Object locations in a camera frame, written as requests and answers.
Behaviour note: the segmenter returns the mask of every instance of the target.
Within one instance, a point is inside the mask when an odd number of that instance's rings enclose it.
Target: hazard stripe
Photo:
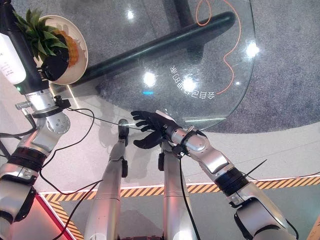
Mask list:
[[[275,188],[291,188],[291,187],[304,187],[310,185],[320,184],[320,176],[298,177],[288,179],[276,179],[270,181],[251,181],[256,184],[260,189],[275,189]],[[218,186],[214,183],[209,184],[192,184],[187,186],[187,190],[190,194],[197,193],[217,193],[220,192]],[[148,186],[138,188],[125,188],[121,189],[120,196],[123,198],[128,197],[141,197],[141,196],[158,196],[163,195],[165,188],[163,186]],[[42,196],[48,201],[53,210],[59,216],[59,218],[66,224],[69,215],[65,212],[64,208],[59,202],[62,201],[78,201],[87,192],[81,191],[70,195],[64,195],[61,193],[44,193]],[[85,199],[91,200],[97,195],[97,191],[92,191]],[[69,231],[73,234],[77,240],[83,240],[84,237],[78,230],[77,226],[70,221],[68,224]]]
[[[96,194],[97,194],[96,191],[91,192],[91,193],[88,195],[87,199],[88,199],[88,200],[93,199],[93,198],[96,196]]]
[[[73,198],[72,198],[72,200],[73,201],[77,201],[78,199],[80,199],[81,198],[81,196],[84,194],[84,192],[82,191],[82,192],[78,192]]]
[[[197,185],[191,185],[191,186],[187,186],[186,188],[188,189],[188,192],[190,193],[196,187],[197,187]]]
[[[314,179],[313,179],[311,182],[309,182],[307,185],[309,186],[309,185],[314,184],[318,179],[320,179],[320,176],[319,176],[319,177],[314,178]]]
[[[55,208],[55,209],[60,209],[60,210],[63,210],[64,208],[59,204],[57,204],[57,202],[49,202],[50,203],[50,205],[53,207],[53,208]]]
[[[320,184],[320,179],[314,183],[314,185]]]
[[[161,195],[161,193],[163,193],[164,190],[165,190],[164,187],[159,187],[159,189],[153,195]]]
[[[59,197],[59,199],[57,200],[57,202],[61,202],[63,201],[65,198],[67,198],[68,195],[62,195],[61,194],[61,197]]]
[[[131,197],[136,197],[139,193],[141,193],[144,189],[139,188],[138,191],[136,191],[134,194],[131,195]]]
[[[146,193],[146,196],[151,196],[151,195],[153,195],[153,193],[156,192],[158,189],[159,189],[158,187],[151,188],[151,189]]]
[[[190,194],[195,194],[195,193],[197,193],[198,190],[199,190],[200,188],[202,188],[203,186],[204,186],[204,184],[200,184],[200,185],[198,185],[197,187],[195,187],[194,189],[192,189],[192,191],[189,191],[189,193],[190,193]]]
[[[135,190],[137,190],[137,188],[132,188],[132,189],[130,189],[123,197],[124,197],[124,198],[130,197],[130,195],[131,195],[132,193],[134,193]]]
[[[275,189],[275,188],[289,188],[289,187],[303,187],[310,185],[320,184],[319,176],[309,176],[309,177],[299,177],[299,178],[287,178],[287,179],[279,179],[279,180],[270,180],[270,181],[251,181],[255,183],[260,189]],[[209,184],[192,184],[187,186],[187,190],[190,194],[195,193],[216,193],[219,192],[219,188],[214,183]],[[67,197],[60,193],[50,193],[44,194],[43,196],[49,201],[57,203],[60,201],[77,201],[87,192],[81,191]],[[97,194],[97,191],[92,191],[88,196],[86,196],[86,200],[93,199]],[[141,196],[157,196],[164,194],[163,186],[154,186],[154,187],[136,187],[136,188],[125,188],[121,189],[120,196],[124,198],[128,197],[141,197]]]

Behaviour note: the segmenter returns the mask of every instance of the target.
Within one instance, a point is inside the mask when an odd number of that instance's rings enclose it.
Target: black glove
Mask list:
[[[164,137],[170,140],[168,133],[170,134],[174,130],[181,128],[174,121],[155,112],[133,111],[131,112],[131,115],[133,116],[133,120],[143,120],[135,124],[137,127],[146,125],[141,129],[142,132],[147,130],[154,131],[142,140],[133,141],[133,144],[141,149],[151,149],[157,146]]]

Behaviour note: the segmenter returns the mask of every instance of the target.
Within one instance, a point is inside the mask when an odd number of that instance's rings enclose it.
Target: white bowl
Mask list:
[[[40,19],[43,18],[50,18],[46,20],[45,25],[52,26],[59,30],[65,31],[65,33],[76,42],[79,54],[78,61],[74,65],[68,67],[65,70],[64,74],[61,77],[59,77],[58,80],[51,81],[51,83],[59,85],[73,84],[82,77],[88,66],[88,48],[86,45],[86,41],[79,29],[76,27],[76,25],[74,25],[68,19],[58,15],[42,16]],[[41,60],[35,61],[37,65],[41,66]]]

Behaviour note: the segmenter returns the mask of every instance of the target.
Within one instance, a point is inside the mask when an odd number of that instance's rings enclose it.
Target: plant leaf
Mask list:
[[[23,34],[26,33],[27,28],[26,28],[25,25],[22,25],[22,24],[19,23],[19,22],[16,22],[15,24],[18,26],[18,28],[21,30],[21,32],[23,32]]]
[[[38,40],[38,42],[37,42],[36,49],[39,50],[39,53],[43,53],[44,55],[46,55],[46,50],[42,46],[40,40]]]
[[[46,21],[48,19],[51,19],[50,17],[45,17],[43,19],[41,19],[38,23],[37,23],[37,28],[43,30],[45,25],[46,25]]]
[[[48,55],[56,56],[56,54],[50,50],[50,48],[47,46],[47,44],[44,44],[44,48],[45,48],[45,51]]]
[[[46,26],[43,27],[43,30],[48,32],[48,33],[52,33],[53,31],[58,30],[58,29],[56,27],[54,27],[54,26],[46,25]]]
[[[33,29],[31,29],[29,26],[27,27],[27,29],[25,30],[25,33],[30,36],[31,38],[39,38],[38,33],[36,31],[34,31]]]
[[[31,12],[30,22],[34,28],[36,28],[37,23],[39,22],[40,15],[41,11],[39,11],[37,8]]]
[[[43,35],[44,35],[44,40],[47,40],[47,39],[57,39],[57,40],[59,40],[59,38],[57,38],[55,35],[53,35],[50,32],[47,32],[47,31],[43,31]]]
[[[25,20],[26,20],[28,23],[30,23],[30,21],[31,21],[31,11],[30,11],[30,8],[28,9],[28,11],[26,11]]]
[[[39,55],[38,55],[38,50],[37,50],[37,48],[36,48],[35,46],[32,46],[32,47],[31,47],[31,50],[32,50],[32,53],[33,53],[33,55],[35,56],[35,58],[36,58],[37,60],[39,60]]]
[[[44,62],[47,55],[43,54],[42,52],[39,52],[39,57],[41,58],[42,62]]]
[[[26,22],[26,20],[24,20],[24,18],[21,17],[16,11],[13,11],[13,14],[21,25],[26,27],[28,26],[28,23]]]
[[[50,48],[59,47],[59,48],[68,49],[68,47],[62,41],[53,42],[52,44],[49,45],[49,47]]]

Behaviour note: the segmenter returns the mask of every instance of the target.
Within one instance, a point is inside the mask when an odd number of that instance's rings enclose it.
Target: black connector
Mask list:
[[[222,174],[214,183],[228,197],[249,183],[246,177],[235,167]]]

